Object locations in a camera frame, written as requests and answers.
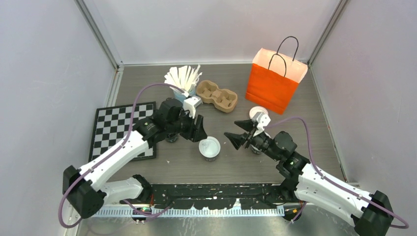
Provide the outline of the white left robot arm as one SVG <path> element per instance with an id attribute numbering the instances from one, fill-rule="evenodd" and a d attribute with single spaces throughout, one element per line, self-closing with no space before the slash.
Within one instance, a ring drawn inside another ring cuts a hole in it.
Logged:
<path id="1" fill-rule="evenodd" d="M 149 183 L 135 175 L 124 181 L 108 182 L 119 169 L 139 154 L 169 136 L 180 135 L 199 142 L 207 138 L 203 116 L 196 113 L 202 100 L 191 96 L 183 102 L 168 98 L 149 117 L 138 120 L 131 131 L 98 158 L 63 172 L 63 195 L 82 219 L 96 214 L 104 205 L 124 199 L 146 203 L 151 196 Z"/>

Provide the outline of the black white chessboard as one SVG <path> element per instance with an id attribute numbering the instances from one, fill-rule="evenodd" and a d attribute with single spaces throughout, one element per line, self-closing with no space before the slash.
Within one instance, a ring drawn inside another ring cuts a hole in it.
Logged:
<path id="1" fill-rule="evenodd" d="M 151 116 L 156 110 L 156 102 L 138 103 L 133 115 L 132 107 L 133 105 L 121 105 L 96 110 L 89 161 L 104 154 L 127 134 L 131 117 L 133 124 L 136 124 L 140 119 Z"/>

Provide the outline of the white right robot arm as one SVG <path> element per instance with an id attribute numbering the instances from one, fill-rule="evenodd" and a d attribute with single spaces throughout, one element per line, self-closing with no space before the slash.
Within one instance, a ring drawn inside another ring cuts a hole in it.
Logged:
<path id="1" fill-rule="evenodd" d="M 242 134 L 226 132 L 235 149 L 253 146 L 278 164 L 279 173 L 285 178 L 280 184 L 281 197 L 295 199 L 321 207 L 354 227 L 360 236 L 384 236 L 393 216 L 392 206 L 386 194 L 369 193 L 351 186 L 313 165 L 296 151 L 297 145 L 289 133 L 281 131 L 271 138 L 266 132 L 258 132 L 258 122 L 235 121 L 245 130 Z"/>

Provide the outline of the light blue cup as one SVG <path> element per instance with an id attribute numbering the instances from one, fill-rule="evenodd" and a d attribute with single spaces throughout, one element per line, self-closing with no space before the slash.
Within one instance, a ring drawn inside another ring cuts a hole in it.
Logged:
<path id="1" fill-rule="evenodd" d="M 182 94 L 178 89 L 173 88 L 174 98 L 183 103 L 185 99 L 188 97 Z M 191 88 L 190 91 L 188 91 L 188 96 L 195 96 L 195 87 Z"/>

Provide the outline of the brown cardboard cup carrier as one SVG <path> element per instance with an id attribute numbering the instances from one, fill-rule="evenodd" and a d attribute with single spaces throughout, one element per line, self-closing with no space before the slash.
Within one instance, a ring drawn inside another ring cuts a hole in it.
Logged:
<path id="1" fill-rule="evenodd" d="M 196 86 L 196 94 L 203 103 L 213 104 L 214 107 L 224 113 L 232 112 L 237 103 L 238 95 L 226 88 L 219 88 L 218 85 L 209 80 L 203 80 Z"/>

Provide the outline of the stack of white lids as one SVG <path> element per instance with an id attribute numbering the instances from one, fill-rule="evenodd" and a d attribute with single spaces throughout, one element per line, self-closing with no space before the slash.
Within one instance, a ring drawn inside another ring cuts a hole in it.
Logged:
<path id="1" fill-rule="evenodd" d="M 249 117 L 250 117 L 250 119 L 254 118 L 254 116 L 257 113 L 264 113 L 264 114 L 268 115 L 268 111 L 267 111 L 266 108 L 264 108 L 262 106 L 254 106 L 249 111 Z"/>

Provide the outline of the orange paper bag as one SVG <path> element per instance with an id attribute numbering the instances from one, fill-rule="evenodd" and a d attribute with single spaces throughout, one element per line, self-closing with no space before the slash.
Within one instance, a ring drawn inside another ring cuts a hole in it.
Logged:
<path id="1" fill-rule="evenodd" d="M 292 57 L 279 52 L 287 39 L 297 43 Z M 279 115 L 284 114 L 299 84 L 305 77 L 307 64 L 296 60 L 299 41 L 284 38 L 275 51 L 261 48 L 252 60 L 245 98 Z"/>

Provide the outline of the white wooden stir sticks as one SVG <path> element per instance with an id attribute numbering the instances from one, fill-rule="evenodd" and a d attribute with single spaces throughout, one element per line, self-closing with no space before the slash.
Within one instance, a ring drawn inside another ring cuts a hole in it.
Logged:
<path id="1" fill-rule="evenodd" d="M 190 65 L 171 67 L 170 70 L 164 75 L 164 83 L 174 86 L 171 87 L 174 92 L 187 92 L 188 94 L 191 94 L 192 90 L 199 82 L 200 76 L 202 75 L 200 68 L 200 64 L 198 64 L 196 68 L 193 68 Z"/>

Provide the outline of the black paper coffee cup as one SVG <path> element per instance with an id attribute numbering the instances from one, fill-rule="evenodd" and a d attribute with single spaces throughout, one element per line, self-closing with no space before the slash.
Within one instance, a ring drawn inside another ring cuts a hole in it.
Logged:
<path id="1" fill-rule="evenodd" d="M 257 149 L 252 149 L 251 150 L 254 154 L 256 154 L 256 155 L 260 155 L 260 154 L 262 154 L 262 152 L 261 151 L 259 151 L 259 150 L 257 150 Z"/>

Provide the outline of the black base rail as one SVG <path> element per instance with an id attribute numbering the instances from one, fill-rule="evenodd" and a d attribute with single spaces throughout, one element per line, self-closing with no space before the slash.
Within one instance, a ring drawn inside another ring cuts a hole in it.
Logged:
<path id="1" fill-rule="evenodd" d="M 297 199 L 279 184 L 222 183 L 222 184 L 151 184 L 144 197 L 128 199 L 131 204 L 151 205 L 156 209 L 208 208 L 273 209 L 283 204 L 301 207 L 305 201 Z"/>

